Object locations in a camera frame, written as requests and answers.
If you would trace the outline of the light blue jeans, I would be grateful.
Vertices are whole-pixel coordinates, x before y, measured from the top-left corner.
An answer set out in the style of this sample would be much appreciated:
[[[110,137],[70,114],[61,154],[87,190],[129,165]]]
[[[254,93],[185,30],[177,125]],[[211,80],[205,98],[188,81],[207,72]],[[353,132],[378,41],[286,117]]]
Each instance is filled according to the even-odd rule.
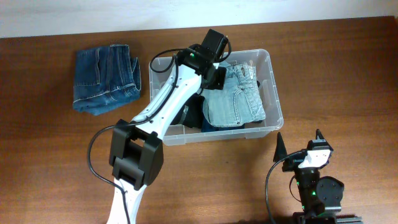
[[[210,125],[217,128],[232,128],[246,123],[259,122],[266,118],[256,67],[247,62],[231,65],[221,62],[226,69],[222,90],[203,90],[202,112]]]

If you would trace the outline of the black garment with tape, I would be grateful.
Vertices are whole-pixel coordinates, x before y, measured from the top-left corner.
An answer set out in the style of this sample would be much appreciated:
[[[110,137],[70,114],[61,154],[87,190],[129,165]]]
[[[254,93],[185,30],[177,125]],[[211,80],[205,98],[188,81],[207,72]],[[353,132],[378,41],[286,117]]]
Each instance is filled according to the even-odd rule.
[[[171,125],[182,124],[189,128],[201,129],[204,119],[202,112],[204,99],[203,96],[197,94],[191,96],[174,117]]]

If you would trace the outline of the clear plastic storage bin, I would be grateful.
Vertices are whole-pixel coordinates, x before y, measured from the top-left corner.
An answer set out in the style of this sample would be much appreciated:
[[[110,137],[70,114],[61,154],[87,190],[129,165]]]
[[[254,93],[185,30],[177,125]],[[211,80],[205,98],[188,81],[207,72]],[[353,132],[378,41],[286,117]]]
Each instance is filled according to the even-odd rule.
[[[234,51],[226,59],[226,62],[231,65],[247,62],[255,66],[259,82],[259,95],[266,114],[265,120],[261,123],[246,124],[243,129],[207,133],[201,132],[198,128],[188,128],[181,124],[171,125],[163,139],[165,145],[176,146],[191,142],[263,138],[283,126],[284,118],[268,51],[264,49]]]

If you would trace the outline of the teal blue shirt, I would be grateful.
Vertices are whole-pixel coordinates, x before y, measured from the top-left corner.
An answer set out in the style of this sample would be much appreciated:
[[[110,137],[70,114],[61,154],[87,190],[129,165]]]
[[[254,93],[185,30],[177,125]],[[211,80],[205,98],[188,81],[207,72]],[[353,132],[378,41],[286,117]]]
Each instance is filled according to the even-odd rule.
[[[244,129],[244,127],[245,127],[245,125],[221,128],[221,127],[212,126],[206,119],[204,119],[202,126],[201,126],[201,132],[209,133],[209,132],[215,132],[215,131],[229,131],[229,130],[235,130],[235,129]]]

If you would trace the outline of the dark blue jeans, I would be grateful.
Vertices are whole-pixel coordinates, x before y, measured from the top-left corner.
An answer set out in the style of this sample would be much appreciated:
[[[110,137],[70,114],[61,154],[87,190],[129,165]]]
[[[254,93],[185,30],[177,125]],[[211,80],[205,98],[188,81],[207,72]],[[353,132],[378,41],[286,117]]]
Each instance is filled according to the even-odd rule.
[[[141,97],[141,68],[127,44],[79,50],[73,82],[73,109],[95,116]]]

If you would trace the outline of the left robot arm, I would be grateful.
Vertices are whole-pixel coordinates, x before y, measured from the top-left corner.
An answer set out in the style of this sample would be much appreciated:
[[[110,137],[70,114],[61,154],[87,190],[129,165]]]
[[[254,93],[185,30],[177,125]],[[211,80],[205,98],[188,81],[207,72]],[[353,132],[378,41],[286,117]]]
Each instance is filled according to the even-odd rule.
[[[200,89],[222,89],[225,70],[218,65],[231,53],[227,36],[210,29],[203,42],[174,49],[161,73],[169,73],[152,101],[131,121],[113,128],[109,164],[114,197],[108,223],[135,223],[145,189],[164,163],[163,138],[188,99]]]

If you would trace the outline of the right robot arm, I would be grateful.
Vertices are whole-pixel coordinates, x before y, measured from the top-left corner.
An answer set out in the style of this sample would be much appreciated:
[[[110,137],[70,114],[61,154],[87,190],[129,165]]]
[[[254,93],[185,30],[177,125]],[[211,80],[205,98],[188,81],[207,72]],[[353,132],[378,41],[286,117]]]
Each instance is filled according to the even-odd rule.
[[[282,163],[283,172],[293,172],[296,180],[302,212],[293,214],[295,223],[336,223],[336,214],[341,211],[344,183],[330,176],[320,176],[320,170],[328,163],[333,148],[319,129],[315,139],[305,149],[287,153],[281,133],[273,161]]]

